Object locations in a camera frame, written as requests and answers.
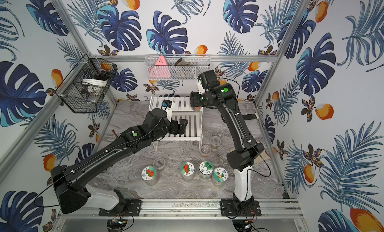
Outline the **white slatted wooden shelf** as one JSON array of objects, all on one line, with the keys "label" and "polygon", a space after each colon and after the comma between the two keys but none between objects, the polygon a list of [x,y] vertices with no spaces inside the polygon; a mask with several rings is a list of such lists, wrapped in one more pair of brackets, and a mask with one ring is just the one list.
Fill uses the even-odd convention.
[{"label": "white slatted wooden shelf", "polygon": [[203,109],[199,112],[195,112],[190,107],[189,97],[150,97],[149,109],[162,108],[162,102],[164,99],[170,100],[172,104],[172,120],[186,119],[189,121],[186,132],[183,135],[171,135],[167,134],[162,140],[153,142],[154,149],[157,150],[159,142],[162,141],[192,141],[198,142],[199,148],[203,142],[203,126],[202,117]]}]

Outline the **clear seed container front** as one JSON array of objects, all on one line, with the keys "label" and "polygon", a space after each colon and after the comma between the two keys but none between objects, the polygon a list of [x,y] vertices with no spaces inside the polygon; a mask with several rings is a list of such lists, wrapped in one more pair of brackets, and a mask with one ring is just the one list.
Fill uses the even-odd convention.
[{"label": "clear seed container front", "polygon": [[200,148],[200,154],[202,156],[202,158],[209,158],[210,155],[212,153],[212,150],[211,150],[211,147],[208,146],[208,145],[202,145],[201,148]]}]

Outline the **clear seed container dark seeds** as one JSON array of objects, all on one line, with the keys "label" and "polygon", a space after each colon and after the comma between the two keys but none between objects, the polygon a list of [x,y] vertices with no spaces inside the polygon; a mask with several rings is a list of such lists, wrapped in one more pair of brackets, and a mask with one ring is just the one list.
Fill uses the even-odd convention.
[{"label": "clear seed container dark seeds", "polygon": [[211,137],[210,142],[211,142],[211,149],[213,151],[215,151],[215,150],[217,150],[220,147],[220,145],[222,143],[222,140],[218,136],[213,136],[213,137]]}]

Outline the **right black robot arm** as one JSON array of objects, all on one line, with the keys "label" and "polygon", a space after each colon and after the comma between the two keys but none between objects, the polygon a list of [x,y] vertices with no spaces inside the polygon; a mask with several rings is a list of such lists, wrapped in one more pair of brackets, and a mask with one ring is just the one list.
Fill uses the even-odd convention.
[{"label": "right black robot arm", "polygon": [[234,150],[227,154],[227,160],[235,173],[234,199],[239,203],[252,201],[250,175],[254,159],[264,150],[249,131],[238,107],[238,99],[231,84],[219,82],[198,82],[198,92],[190,94],[190,105],[195,107],[216,107],[224,118],[234,141]]}]

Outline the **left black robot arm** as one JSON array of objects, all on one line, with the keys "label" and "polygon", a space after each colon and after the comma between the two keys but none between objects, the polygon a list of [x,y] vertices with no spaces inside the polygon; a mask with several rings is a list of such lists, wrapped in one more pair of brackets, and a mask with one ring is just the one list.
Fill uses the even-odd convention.
[{"label": "left black robot arm", "polygon": [[126,199],[118,190],[93,189],[88,183],[100,173],[167,134],[183,135],[189,121],[169,120],[162,109],[149,111],[141,125],[123,131],[103,149],[92,152],[83,160],[65,168],[51,170],[51,178],[61,212],[73,213],[81,208],[98,208],[107,212],[121,213],[126,208]]}]

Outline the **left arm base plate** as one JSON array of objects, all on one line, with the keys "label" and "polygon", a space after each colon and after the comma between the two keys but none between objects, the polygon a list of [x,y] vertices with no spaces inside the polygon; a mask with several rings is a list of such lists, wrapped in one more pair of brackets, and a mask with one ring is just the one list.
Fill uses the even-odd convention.
[{"label": "left arm base plate", "polygon": [[119,203],[111,210],[100,209],[100,217],[138,217],[142,208],[143,201],[140,199],[126,199],[119,190],[114,190],[119,198]]}]

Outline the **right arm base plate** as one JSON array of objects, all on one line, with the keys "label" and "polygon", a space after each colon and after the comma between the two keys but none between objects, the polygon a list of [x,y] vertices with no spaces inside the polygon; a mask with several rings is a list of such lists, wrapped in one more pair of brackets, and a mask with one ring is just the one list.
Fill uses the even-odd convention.
[{"label": "right arm base plate", "polygon": [[229,218],[262,215],[261,206],[253,196],[245,202],[240,202],[238,199],[223,199],[220,201],[220,210],[223,217]]}]

